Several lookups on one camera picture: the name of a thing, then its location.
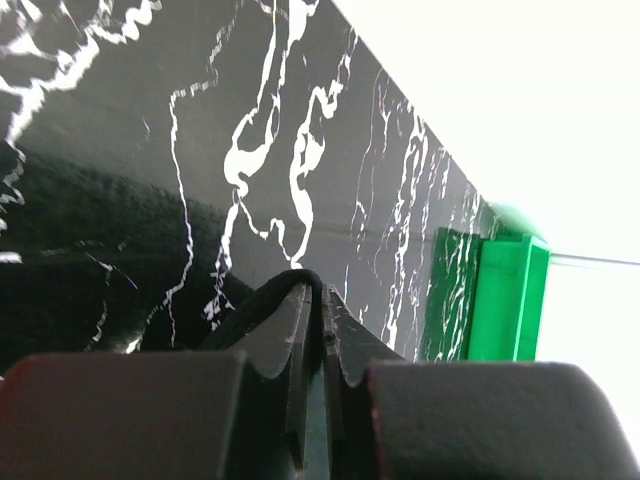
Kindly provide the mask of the black t shirt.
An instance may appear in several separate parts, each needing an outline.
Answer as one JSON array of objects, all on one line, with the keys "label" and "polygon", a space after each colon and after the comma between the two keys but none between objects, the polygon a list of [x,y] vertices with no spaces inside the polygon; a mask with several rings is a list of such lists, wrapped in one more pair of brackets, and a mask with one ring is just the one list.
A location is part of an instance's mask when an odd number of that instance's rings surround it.
[{"label": "black t shirt", "polygon": [[269,279],[230,311],[200,350],[238,353],[243,375],[226,438],[227,479],[293,479],[304,464],[308,400],[321,359],[320,277]]}]

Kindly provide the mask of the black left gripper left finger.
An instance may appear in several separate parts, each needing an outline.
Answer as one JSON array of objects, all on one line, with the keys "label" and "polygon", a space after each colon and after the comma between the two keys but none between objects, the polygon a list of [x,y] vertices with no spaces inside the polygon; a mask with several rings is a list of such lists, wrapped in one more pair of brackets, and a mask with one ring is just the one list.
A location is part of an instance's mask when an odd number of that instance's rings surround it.
[{"label": "black left gripper left finger", "polygon": [[5,479],[293,479],[311,290],[225,351],[29,356],[1,385]]}]

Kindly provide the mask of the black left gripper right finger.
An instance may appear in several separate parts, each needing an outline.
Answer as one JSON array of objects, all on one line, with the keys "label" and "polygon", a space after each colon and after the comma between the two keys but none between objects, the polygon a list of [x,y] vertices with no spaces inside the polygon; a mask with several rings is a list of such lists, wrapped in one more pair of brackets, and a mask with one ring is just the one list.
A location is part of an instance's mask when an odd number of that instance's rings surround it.
[{"label": "black left gripper right finger", "polygon": [[635,479],[610,402],[554,362],[412,363],[322,298],[334,479]]}]

